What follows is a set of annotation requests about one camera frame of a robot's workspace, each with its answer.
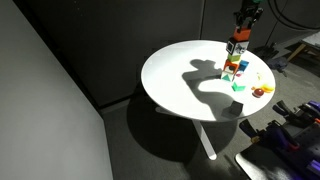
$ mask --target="round white table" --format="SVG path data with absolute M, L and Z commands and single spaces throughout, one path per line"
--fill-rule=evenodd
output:
M 249 116 L 262 109 L 274 94 L 265 93 L 260 98 L 252 95 L 251 87 L 259 78 L 274 87 L 275 80 L 269 67 L 249 51 L 241 55 L 241 60 L 249 62 L 241 77 L 246 79 L 246 88 L 235 92 L 232 82 L 220 79 L 227 56 L 226 43 L 222 42 L 194 40 L 169 45 L 145 62 L 143 87 L 160 108 L 193 120 L 203 134 L 199 121 L 223 122 Z M 229 112 L 233 101 L 243 104 L 240 115 Z

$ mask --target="table base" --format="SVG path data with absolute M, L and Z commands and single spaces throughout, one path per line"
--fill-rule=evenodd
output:
M 175 116 L 174 114 L 168 112 L 167 110 L 165 110 L 164 108 L 161 108 L 161 107 L 157 107 L 155 110 L 158 113 Z M 195 127 L 195 129 L 197 131 L 197 134 L 198 134 L 198 136 L 200 138 L 200 141 L 201 141 L 201 143 L 202 143 L 202 145 L 203 145 L 203 147 L 204 147 L 209 159 L 215 160 L 217 158 L 217 154 L 214 151 L 214 149 L 212 147 L 212 144 L 211 144 L 211 142 L 210 142 L 210 140 L 209 140 L 209 138 L 208 138 L 208 136 L 207 136 L 202 124 L 201 124 L 201 122 L 198 121 L 198 120 L 192 120 L 192 122 L 193 122 L 193 125 L 194 125 L 194 127 Z

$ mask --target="green block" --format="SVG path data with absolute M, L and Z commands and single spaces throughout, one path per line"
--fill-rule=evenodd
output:
M 231 62 L 240 61 L 240 57 L 241 57 L 241 55 L 232 56 L 231 54 L 228 54 L 228 59 Z
M 246 88 L 246 86 L 238 86 L 237 83 L 235 83 L 235 82 L 232 85 L 232 89 L 234 91 L 243 91 L 245 88 Z
M 222 79 L 226 81 L 231 81 L 228 75 L 223 76 Z

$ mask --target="white wall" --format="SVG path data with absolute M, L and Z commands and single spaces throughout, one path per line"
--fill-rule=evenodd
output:
M 102 118 L 10 0 L 0 1 L 0 179 L 112 179 Z

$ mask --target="stacked blocks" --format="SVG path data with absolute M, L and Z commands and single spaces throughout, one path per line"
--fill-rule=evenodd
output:
M 233 37 L 229 38 L 226 50 L 228 52 L 228 59 L 226 60 L 221 79 L 233 82 L 239 78 L 243 73 L 249 62 L 240 60 L 249 45 L 249 36 L 251 29 L 242 28 L 241 30 L 235 29 Z M 232 88 L 235 91 L 244 90 L 245 86 L 234 82 Z

